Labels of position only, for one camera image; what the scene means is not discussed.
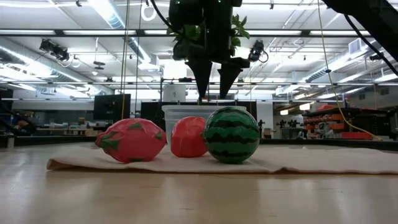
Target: light fixture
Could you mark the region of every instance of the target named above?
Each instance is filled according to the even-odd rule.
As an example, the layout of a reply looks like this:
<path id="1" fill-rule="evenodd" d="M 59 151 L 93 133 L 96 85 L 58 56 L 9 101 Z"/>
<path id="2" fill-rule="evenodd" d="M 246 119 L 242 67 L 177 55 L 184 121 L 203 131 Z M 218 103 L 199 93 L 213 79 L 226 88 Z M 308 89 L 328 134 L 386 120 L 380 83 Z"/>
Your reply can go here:
<path id="1" fill-rule="evenodd" d="M 384 75 L 380 78 L 375 79 L 374 82 L 376 82 L 376 83 L 385 82 L 385 81 L 389 81 L 389 80 L 394 80 L 396 78 L 398 78 L 398 76 L 396 74 Z"/>
<path id="2" fill-rule="evenodd" d="M 288 110 L 280 111 L 280 115 L 288 115 L 288 114 L 289 114 Z"/>
<path id="3" fill-rule="evenodd" d="M 250 35 L 300 35 L 301 30 L 247 30 Z"/>
<path id="4" fill-rule="evenodd" d="M 365 30 L 361 30 L 360 33 L 364 36 L 370 36 L 370 33 Z M 322 35 L 322 31 L 313 30 L 310 32 L 310 35 Z M 356 32 L 353 30 L 324 30 L 323 35 L 352 35 L 356 36 Z"/>
<path id="5" fill-rule="evenodd" d="M 64 30 L 65 35 L 125 35 L 125 30 Z M 129 35 L 135 35 L 137 32 L 135 30 L 128 30 Z"/>
<path id="6" fill-rule="evenodd" d="M 141 63 L 140 65 L 138 65 L 138 68 L 140 70 L 159 70 L 159 66 L 158 65 L 153 65 L 151 63 Z"/>
<path id="7" fill-rule="evenodd" d="M 346 77 L 346 78 L 340 80 L 339 83 L 349 82 L 349 81 L 352 81 L 360 76 L 361 76 L 360 74 L 350 75 L 349 77 Z"/>
<path id="8" fill-rule="evenodd" d="M 144 33 L 147 35 L 166 35 L 167 30 L 145 30 Z"/>
<path id="9" fill-rule="evenodd" d="M 334 96 L 335 96 L 334 93 L 329 93 L 329 94 L 324 94 L 324 95 L 318 96 L 317 98 L 319 98 L 319 99 L 329 99 L 329 98 L 332 98 Z"/>
<path id="10" fill-rule="evenodd" d="M 300 105 L 300 110 L 302 110 L 302 111 L 306 111 L 306 110 L 310 110 L 310 109 L 311 109 L 311 104 L 309 104 L 309 103 Z"/>
<path id="11" fill-rule="evenodd" d="M 2 35 L 55 35 L 54 30 L 2 30 Z"/>
<path id="12" fill-rule="evenodd" d="M 29 86 L 29 85 L 25 85 L 25 84 L 18 84 L 18 85 L 15 85 L 15 84 L 8 84 L 8 85 L 14 86 L 14 87 L 18 87 L 18 88 L 23 88 L 23 89 L 25 89 L 25 90 L 36 91 L 35 88 L 33 88 L 33 87 Z"/>
<path id="13" fill-rule="evenodd" d="M 364 89 L 364 87 L 362 87 L 362 88 L 356 88 L 356 89 L 347 91 L 345 94 L 352 94 L 352 93 L 355 93 L 355 92 L 357 92 L 357 91 L 359 91 L 359 90 L 363 90 L 363 89 Z"/>

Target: toy tomato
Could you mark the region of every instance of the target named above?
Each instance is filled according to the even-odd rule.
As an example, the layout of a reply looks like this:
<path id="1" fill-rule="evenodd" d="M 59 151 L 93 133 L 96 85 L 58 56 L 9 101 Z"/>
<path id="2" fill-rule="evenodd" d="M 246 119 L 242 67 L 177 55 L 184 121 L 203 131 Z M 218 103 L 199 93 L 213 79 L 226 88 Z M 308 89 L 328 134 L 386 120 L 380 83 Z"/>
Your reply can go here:
<path id="1" fill-rule="evenodd" d="M 186 117 L 179 120 L 172 133 L 171 150 L 177 157 L 200 157 L 207 152 L 201 134 L 205 130 L 205 119 Z"/>

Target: black monitor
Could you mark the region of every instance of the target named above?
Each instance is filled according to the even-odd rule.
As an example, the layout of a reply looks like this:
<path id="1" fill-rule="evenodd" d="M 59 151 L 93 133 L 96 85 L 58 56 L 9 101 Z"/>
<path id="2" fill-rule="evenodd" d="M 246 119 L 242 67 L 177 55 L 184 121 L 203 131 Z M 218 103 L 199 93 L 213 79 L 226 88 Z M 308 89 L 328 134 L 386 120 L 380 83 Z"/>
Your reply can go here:
<path id="1" fill-rule="evenodd" d="M 131 95 L 105 95 L 95 96 L 94 98 L 94 119 L 95 120 L 113 120 L 114 122 L 130 118 Z"/>

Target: green striped ball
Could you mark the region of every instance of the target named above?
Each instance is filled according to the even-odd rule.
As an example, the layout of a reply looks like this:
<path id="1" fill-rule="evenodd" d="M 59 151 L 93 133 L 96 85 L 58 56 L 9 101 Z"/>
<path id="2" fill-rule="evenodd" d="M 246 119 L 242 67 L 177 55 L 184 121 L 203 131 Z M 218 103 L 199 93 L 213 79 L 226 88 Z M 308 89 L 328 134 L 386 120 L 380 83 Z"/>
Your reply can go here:
<path id="1" fill-rule="evenodd" d="M 256 151 L 260 134 L 256 120 L 247 111 L 225 107 L 215 111 L 205 126 L 209 153 L 227 164 L 240 164 Z"/>

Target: yellow cable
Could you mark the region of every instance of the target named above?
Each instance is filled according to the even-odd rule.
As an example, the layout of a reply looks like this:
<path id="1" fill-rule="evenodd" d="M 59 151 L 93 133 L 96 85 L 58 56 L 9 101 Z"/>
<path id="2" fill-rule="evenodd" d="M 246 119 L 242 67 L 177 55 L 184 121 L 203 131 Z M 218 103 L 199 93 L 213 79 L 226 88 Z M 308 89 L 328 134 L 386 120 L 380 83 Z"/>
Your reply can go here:
<path id="1" fill-rule="evenodd" d="M 329 70 L 328 58 L 327 58 L 327 56 L 326 56 L 325 38 L 324 38 L 324 36 L 323 36 L 323 26 L 322 26 L 322 17 L 321 17 L 321 7 L 320 7 L 320 2 L 319 2 L 319 0 L 318 0 L 318 15 L 319 15 L 319 23 L 320 23 L 320 25 L 321 25 L 322 46 L 323 46 L 323 53 L 325 54 L 326 69 Z M 372 137 L 374 137 L 374 138 L 376 138 L 376 139 L 378 139 L 378 140 L 380 140 L 380 141 L 383 141 L 383 139 L 381 139 L 380 137 L 378 137 L 378 136 L 376 136 L 376 135 L 370 133 L 370 132 L 367 131 L 367 130 L 363 130 L 362 128 L 356 127 L 356 126 L 350 124 L 350 123 L 347 121 L 347 119 L 346 119 L 346 117 L 344 116 L 344 113 L 343 113 L 343 111 L 341 110 L 341 107 L 340 107 L 340 105 L 339 105 L 339 103 L 338 103 L 337 92 L 336 92 L 335 87 L 334 87 L 334 85 L 333 85 L 333 81 L 331 80 L 330 72 L 328 72 L 328 76 L 329 76 L 329 81 L 330 81 L 330 84 L 331 84 L 331 88 L 332 88 L 333 92 L 335 93 L 337 107 L 338 107 L 338 109 L 339 109 L 339 111 L 340 111 L 340 113 L 341 113 L 341 115 L 342 115 L 342 117 L 343 117 L 343 119 L 344 119 L 344 122 L 345 122 L 346 124 L 348 124 L 348 126 L 351 126 L 351 127 L 354 128 L 354 129 L 357 129 L 357 130 L 363 131 L 363 132 L 365 132 L 365 133 L 368 133 L 368 134 L 370 134 Z"/>

